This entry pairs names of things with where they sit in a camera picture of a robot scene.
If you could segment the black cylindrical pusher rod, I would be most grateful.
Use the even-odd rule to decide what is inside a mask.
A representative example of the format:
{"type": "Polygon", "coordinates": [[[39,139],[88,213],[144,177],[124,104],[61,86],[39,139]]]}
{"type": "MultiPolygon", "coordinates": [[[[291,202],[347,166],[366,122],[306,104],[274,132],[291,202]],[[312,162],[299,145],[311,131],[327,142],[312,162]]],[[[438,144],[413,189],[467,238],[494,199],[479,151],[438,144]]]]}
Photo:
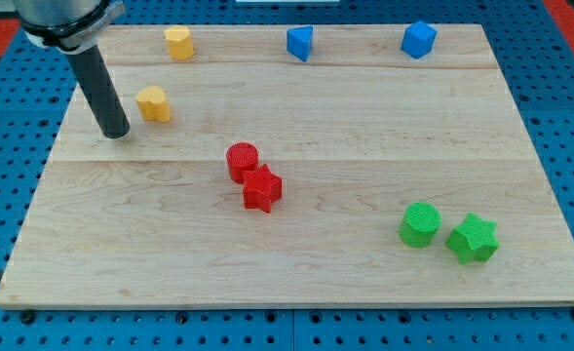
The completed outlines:
{"type": "Polygon", "coordinates": [[[130,123],[98,46],[66,58],[101,133],[107,138],[125,136],[130,123]]]}

